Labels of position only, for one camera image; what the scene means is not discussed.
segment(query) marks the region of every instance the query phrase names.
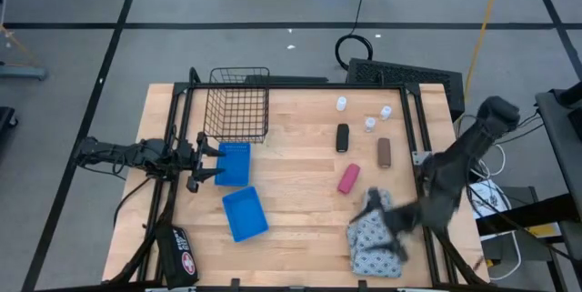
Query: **white bottle cap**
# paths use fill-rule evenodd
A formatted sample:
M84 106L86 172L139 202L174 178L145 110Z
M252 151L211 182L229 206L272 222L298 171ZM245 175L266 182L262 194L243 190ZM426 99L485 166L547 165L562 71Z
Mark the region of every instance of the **white bottle cap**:
M366 131L367 132L371 132L372 128L374 128L374 125L376 124L376 120L372 117L368 117L366 119Z
M382 116L382 120L387 120L392 114L392 108L390 106L385 106L382 108L380 115Z
M346 98L343 96L340 96L337 99L337 106L336 106L337 111L344 111L346 109L346 103L347 103Z

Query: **pink eraser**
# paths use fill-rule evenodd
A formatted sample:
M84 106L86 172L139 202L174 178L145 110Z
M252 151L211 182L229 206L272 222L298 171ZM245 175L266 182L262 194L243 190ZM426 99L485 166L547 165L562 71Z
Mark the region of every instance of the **pink eraser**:
M360 167L355 164L350 164L350 166L347 167L346 172L342 177L342 180L339 181L337 190L343 194L348 194L349 191L352 189L352 186L354 186L354 183L356 182L357 179L357 175L359 173Z

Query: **patterned fabric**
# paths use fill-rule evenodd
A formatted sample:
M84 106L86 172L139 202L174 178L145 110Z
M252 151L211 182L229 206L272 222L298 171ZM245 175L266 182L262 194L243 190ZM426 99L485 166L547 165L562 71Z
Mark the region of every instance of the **patterned fabric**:
M378 189L384 208L390 208L388 191ZM362 209L366 207L369 195L364 196ZM375 277L400 277L402 266L400 259L386 250L366 250L391 239L382 224L379 210L372 211L357 222L347 227L347 241L351 254L352 271L356 275Z

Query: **black wire basket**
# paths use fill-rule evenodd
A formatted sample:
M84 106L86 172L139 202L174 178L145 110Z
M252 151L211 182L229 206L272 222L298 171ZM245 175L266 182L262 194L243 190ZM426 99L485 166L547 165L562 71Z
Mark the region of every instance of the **black wire basket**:
M218 142L263 143L269 129L269 70L215 68L208 89L204 131Z

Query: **blue plastic container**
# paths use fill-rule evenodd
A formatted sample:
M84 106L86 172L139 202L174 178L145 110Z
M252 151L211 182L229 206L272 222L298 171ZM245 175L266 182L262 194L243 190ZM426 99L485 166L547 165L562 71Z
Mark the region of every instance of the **blue plastic container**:
M266 232L265 212L254 187L249 186L222 198L235 242Z
M225 171L215 176L215 185L247 186L251 168L250 143L221 143L218 150L226 156L216 160L216 168L224 168Z

